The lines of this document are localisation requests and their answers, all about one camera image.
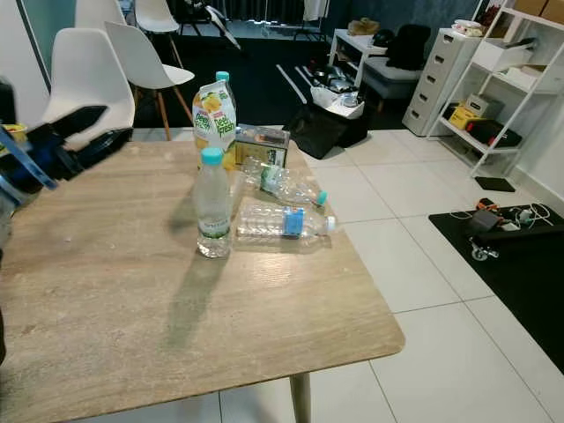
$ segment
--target bottle label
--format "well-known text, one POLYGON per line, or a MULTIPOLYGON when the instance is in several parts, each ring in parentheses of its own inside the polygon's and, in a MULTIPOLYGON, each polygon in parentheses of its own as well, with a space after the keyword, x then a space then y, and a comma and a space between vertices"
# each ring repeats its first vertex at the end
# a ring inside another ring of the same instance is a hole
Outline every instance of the bottle label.
POLYGON ((229 233, 229 218, 218 220, 199 220, 197 226, 206 238, 218 239, 229 233))
POLYGON ((278 177, 280 167, 278 166, 268 166, 261 173, 261 189, 274 194, 276 192, 276 187, 278 186, 278 177))
POLYGON ((284 208, 284 235, 300 236, 303 232, 303 215, 302 208, 285 207, 284 208))

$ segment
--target black mat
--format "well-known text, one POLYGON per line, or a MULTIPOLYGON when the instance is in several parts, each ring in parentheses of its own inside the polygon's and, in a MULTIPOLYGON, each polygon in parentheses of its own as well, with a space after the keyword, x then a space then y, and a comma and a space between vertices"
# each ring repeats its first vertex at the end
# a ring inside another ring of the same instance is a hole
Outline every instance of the black mat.
MULTIPOLYGON (((330 46, 322 42, 239 39, 245 54, 225 40, 214 37, 176 37, 184 67, 196 74, 180 89, 191 106, 192 99, 201 85, 215 80, 216 71, 229 71, 231 87, 237 102, 237 119, 254 125, 282 125, 300 109, 301 101, 284 80, 276 65, 296 83, 310 100, 309 85, 294 69, 307 65, 314 59, 326 63, 330 46)), ((166 38, 155 37, 155 47, 163 63, 175 65, 166 38)), ((172 90, 164 90, 168 123, 171 127, 191 126, 172 90)), ((135 126, 138 128, 162 128, 162 120, 147 95, 146 101, 136 112, 135 126)), ((389 101, 381 114, 375 111, 377 95, 367 97, 369 129, 402 129, 401 123, 407 103, 389 101)))
MULTIPOLYGON (((564 223, 554 211, 550 213, 555 225, 564 223)), ((564 374, 564 236, 505 243, 497 248, 499 258, 478 262, 471 257, 471 244, 464 236, 467 220, 449 214, 435 214, 429 219, 564 374)), ((541 220, 536 225, 548 226, 541 220)))

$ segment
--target water bottle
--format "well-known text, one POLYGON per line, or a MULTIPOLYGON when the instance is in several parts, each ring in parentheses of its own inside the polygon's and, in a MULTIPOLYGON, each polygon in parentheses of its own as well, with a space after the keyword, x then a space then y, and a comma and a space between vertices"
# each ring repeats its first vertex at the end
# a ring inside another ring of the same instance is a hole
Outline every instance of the water bottle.
POLYGON ((336 225, 334 216, 324 217, 302 207, 254 204, 241 210, 237 234, 313 238, 329 234, 336 225))
POLYGON ((233 107, 237 110, 237 104, 235 103, 235 96, 233 95, 233 91, 231 90, 231 85, 229 84, 229 80, 231 79, 231 75, 229 72, 224 70, 218 70, 215 72, 215 80, 216 81, 226 81, 226 89, 231 97, 231 101, 233 102, 233 107))
POLYGON ((247 157, 243 163, 247 183, 266 191, 283 203, 324 205, 327 191, 319 190, 295 170, 262 163, 247 157))
POLYGON ((229 255, 231 197, 226 170, 221 166, 220 148, 202 150, 202 164, 194 186, 197 215, 197 247, 206 257, 229 255))

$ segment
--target robotic arm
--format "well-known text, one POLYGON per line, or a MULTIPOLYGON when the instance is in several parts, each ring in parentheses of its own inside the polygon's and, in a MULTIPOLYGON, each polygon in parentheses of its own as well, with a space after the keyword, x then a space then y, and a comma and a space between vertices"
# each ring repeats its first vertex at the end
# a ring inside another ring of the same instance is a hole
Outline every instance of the robotic arm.
MULTIPOLYGON (((133 129, 122 128, 98 136, 79 150, 64 148, 65 138, 95 124, 106 109, 106 106, 80 108, 56 122, 45 123, 27 133, 24 149, 16 145, 0 126, 0 144, 8 150, 0 157, 0 260, 15 209, 43 187, 56 189, 57 181, 71 180, 119 151, 130 140, 133 129)), ((4 356, 4 325, 0 311, 0 363, 4 356)))

